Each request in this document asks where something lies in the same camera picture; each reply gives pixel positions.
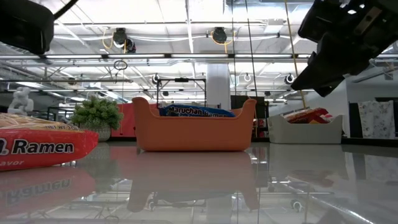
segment ceiling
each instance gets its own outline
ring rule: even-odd
[[[36,0],[52,12],[63,7],[67,0]],[[137,54],[153,53],[186,53],[186,54],[291,54],[289,29],[286,21],[286,11],[280,0],[248,0],[248,13],[244,1],[234,0],[233,15],[231,1],[224,0],[80,0],[59,20],[55,22],[55,36],[47,55],[63,54],[120,54],[123,49],[111,45],[111,34],[117,27],[125,27],[128,36],[132,38]],[[289,1],[288,12],[291,23],[292,41],[296,54],[310,54],[316,49],[316,44],[297,36],[298,28],[311,6],[311,0]],[[235,40],[227,45],[217,45],[211,37],[215,27],[224,27],[229,39],[232,40],[233,30]],[[0,54],[24,54],[21,49],[0,44]],[[33,60],[7,60],[8,64],[28,70],[38,77],[51,75],[51,80],[76,79],[110,79],[109,69],[113,66],[104,60],[52,60],[52,65],[37,63]],[[153,88],[152,77],[157,73],[161,78],[195,77],[205,78],[206,60],[127,60],[129,68],[119,72],[132,82],[101,82],[100,87],[141,89]],[[257,88],[288,89],[284,83],[286,75],[295,74],[292,60],[273,60],[270,62],[255,62],[250,60],[228,62],[230,74],[237,75],[237,88],[254,88],[253,70],[256,74]],[[300,73],[307,64],[303,61],[297,64]],[[85,89],[87,84],[68,85],[52,83],[57,88]],[[194,83],[169,83],[166,88],[197,88],[197,92],[170,93],[167,98],[203,98],[203,92]],[[241,94],[253,95],[254,92]],[[281,92],[273,93],[269,98],[277,98]],[[131,99],[134,96],[147,94],[125,91],[123,97]]]

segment white curtain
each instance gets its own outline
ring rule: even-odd
[[[394,102],[358,103],[363,138],[394,139]]]

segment maruchan ramen package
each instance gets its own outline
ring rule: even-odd
[[[230,111],[188,105],[169,105],[159,108],[159,114],[161,116],[235,117],[235,114]]]
[[[0,170],[46,167],[85,157],[98,134],[75,126],[0,113]]]

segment orange plastic bin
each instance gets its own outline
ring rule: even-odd
[[[145,151],[243,151],[250,146],[256,100],[234,118],[159,116],[146,99],[132,99],[137,145]]]

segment glossy floor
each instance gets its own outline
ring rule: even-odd
[[[394,149],[260,143],[246,152],[146,153],[131,144],[101,143],[79,161],[0,173],[0,222],[398,220]]]

